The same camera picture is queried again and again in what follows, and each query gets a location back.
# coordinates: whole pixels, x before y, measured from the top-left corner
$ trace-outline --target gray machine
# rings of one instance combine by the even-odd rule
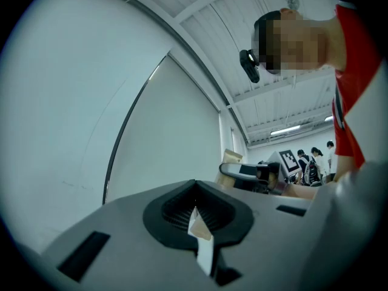
[[[177,182],[112,201],[41,257],[25,256],[63,290],[316,290],[373,236],[387,199],[387,166],[366,164],[320,187],[313,201]],[[215,240],[210,276],[185,230],[193,206]]]
[[[291,150],[285,150],[275,151],[267,162],[262,161],[257,165],[225,162],[219,166],[219,171],[235,178],[234,187],[238,189],[282,195],[289,179],[301,172],[302,168]]]

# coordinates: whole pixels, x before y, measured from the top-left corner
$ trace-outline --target ceiling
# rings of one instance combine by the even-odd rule
[[[334,96],[332,68],[324,66],[288,78],[261,72],[260,82],[252,83],[240,67],[239,51],[250,48],[253,23],[268,11],[287,7],[287,0],[152,1],[168,14],[175,30],[184,29],[180,35],[190,36],[214,68],[213,73],[219,75],[219,86],[242,127],[248,147],[332,128],[331,121],[324,121],[331,115]],[[336,1],[299,0],[298,11],[307,18],[330,19],[335,15]],[[270,135],[274,130],[295,125],[301,128],[289,134]]]

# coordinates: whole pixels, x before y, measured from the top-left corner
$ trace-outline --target black backpack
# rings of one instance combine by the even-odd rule
[[[304,169],[304,182],[310,186],[313,186],[321,182],[320,174],[316,162],[313,157],[308,156],[309,160],[305,156],[301,157],[301,160],[306,164]]]

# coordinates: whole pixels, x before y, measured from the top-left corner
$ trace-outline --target fluorescent light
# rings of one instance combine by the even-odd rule
[[[271,132],[271,136],[277,135],[277,134],[279,134],[279,133],[290,132],[291,130],[299,129],[300,127],[301,127],[301,126],[298,125],[298,126],[289,127],[288,129],[277,130],[277,131],[275,131],[275,132]]]
[[[151,80],[151,78],[152,78],[152,76],[153,76],[153,74],[157,71],[157,69],[159,68],[159,66],[157,66],[156,67],[156,69],[153,71],[153,73],[151,74],[151,76],[150,76],[150,78],[149,78],[149,80]]]

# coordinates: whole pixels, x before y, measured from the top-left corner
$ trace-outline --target white wall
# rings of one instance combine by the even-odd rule
[[[221,110],[219,113],[219,126],[221,130],[221,154],[224,155],[225,149],[234,151],[242,155],[242,161],[248,162],[248,149],[244,141],[243,134],[240,132],[235,120],[228,109]]]
[[[248,160],[250,164],[257,164],[260,161],[266,161],[274,151],[283,150],[291,150],[292,153],[297,156],[297,151],[302,149],[305,154],[311,155],[312,147],[316,147],[321,150],[324,155],[324,159],[327,159],[329,153],[326,144],[329,140],[332,140],[335,144],[334,129],[281,144],[268,145],[258,149],[249,149]]]
[[[97,209],[140,88],[174,43],[120,0],[37,0],[1,58],[2,216],[40,252]]]
[[[187,179],[214,181],[218,112],[169,57],[142,92],[124,130],[107,201]]]

